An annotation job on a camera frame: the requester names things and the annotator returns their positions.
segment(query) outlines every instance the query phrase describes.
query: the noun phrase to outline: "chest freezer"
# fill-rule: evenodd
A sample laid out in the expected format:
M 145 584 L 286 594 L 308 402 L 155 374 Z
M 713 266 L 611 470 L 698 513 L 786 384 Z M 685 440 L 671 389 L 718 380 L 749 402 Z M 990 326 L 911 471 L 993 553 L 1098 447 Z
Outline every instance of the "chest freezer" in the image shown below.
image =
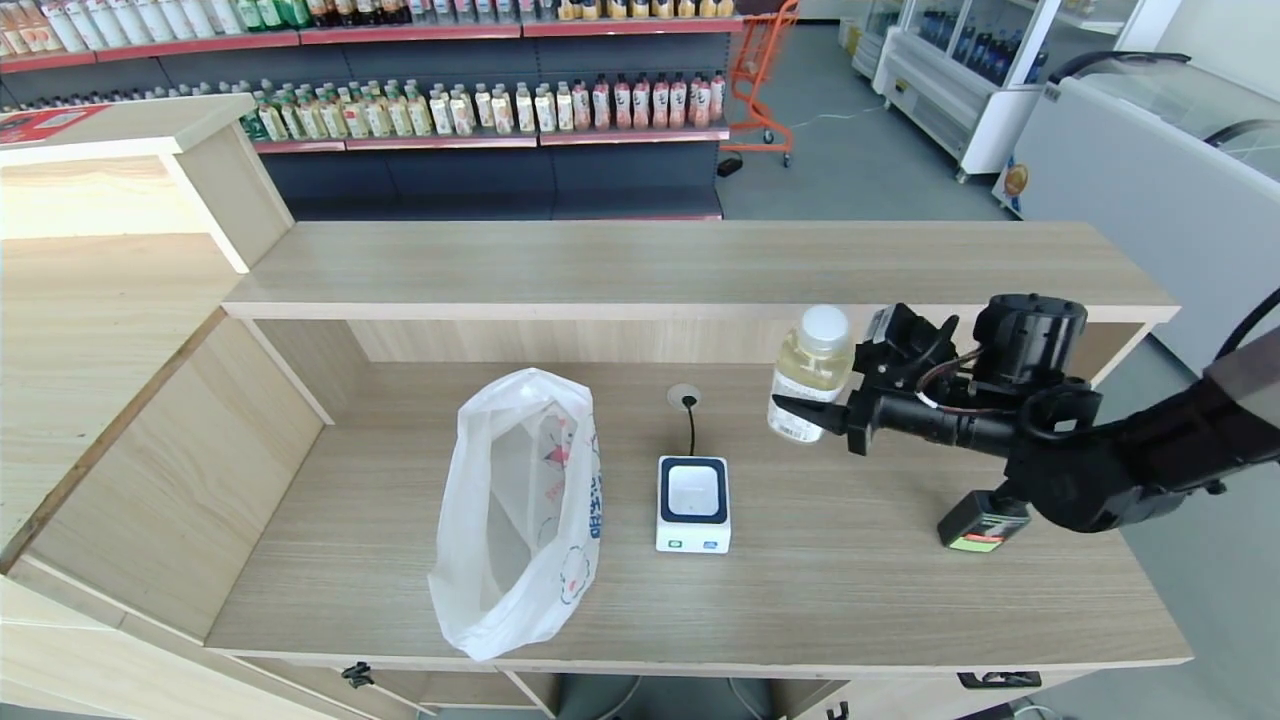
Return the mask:
M 1089 223 L 1128 254 L 1183 306 L 1155 336 L 1198 372 L 1280 286 L 1280 102 L 1189 60 L 1064 65 L 993 193 L 1028 220 Z

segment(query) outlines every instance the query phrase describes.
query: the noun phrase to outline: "white bottle cap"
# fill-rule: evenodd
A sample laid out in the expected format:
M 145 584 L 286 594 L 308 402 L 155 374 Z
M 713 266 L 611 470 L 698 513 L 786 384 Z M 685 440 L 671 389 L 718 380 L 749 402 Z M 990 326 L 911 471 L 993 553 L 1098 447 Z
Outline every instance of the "white bottle cap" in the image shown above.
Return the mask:
M 849 342 L 849 318 L 835 305 L 814 305 L 804 311 L 797 340 L 806 352 L 831 355 Z

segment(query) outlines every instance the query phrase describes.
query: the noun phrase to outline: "plastic bag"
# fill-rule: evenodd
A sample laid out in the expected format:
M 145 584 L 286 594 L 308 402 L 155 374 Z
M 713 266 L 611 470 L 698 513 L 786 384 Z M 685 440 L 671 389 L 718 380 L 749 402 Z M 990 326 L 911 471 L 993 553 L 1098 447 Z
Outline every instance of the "plastic bag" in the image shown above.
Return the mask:
M 530 368 L 477 392 L 428 578 L 444 639 L 483 661 L 552 638 L 595 578 L 602 510 L 590 389 Z

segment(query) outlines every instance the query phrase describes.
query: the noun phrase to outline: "orange cart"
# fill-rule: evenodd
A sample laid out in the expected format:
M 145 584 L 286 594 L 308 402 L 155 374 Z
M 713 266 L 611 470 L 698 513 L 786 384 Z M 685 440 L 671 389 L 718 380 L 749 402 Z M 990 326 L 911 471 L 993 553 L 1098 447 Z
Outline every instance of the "orange cart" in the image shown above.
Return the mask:
M 742 19 L 745 26 L 742 44 L 737 49 L 733 67 L 730 69 L 730 88 L 733 97 L 746 105 L 746 119 L 730 124 L 730 133 L 736 135 L 745 131 L 764 128 L 762 143 L 728 143 L 721 150 L 730 152 L 782 152 L 782 167 L 791 167 L 791 146 L 794 137 L 791 129 L 773 119 L 773 111 L 760 100 L 760 88 L 769 79 L 769 70 L 774 60 L 782 51 L 782 37 L 787 28 L 796 24 L 799 18 L 800 0 L 783 0 L 776 12 L 754 13 L 754 3 L 742 1 L 739 9 L 748 14 Z

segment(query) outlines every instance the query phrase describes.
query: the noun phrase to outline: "red label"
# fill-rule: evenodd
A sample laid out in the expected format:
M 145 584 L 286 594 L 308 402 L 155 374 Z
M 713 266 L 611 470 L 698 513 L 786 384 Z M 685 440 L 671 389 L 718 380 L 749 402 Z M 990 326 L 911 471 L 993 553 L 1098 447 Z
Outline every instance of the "red label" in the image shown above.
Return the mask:
M 49 140 L 84 118 L 106 109 L 108 105 L 79 105 L 14 113 L 0 119 L 0 145 Z

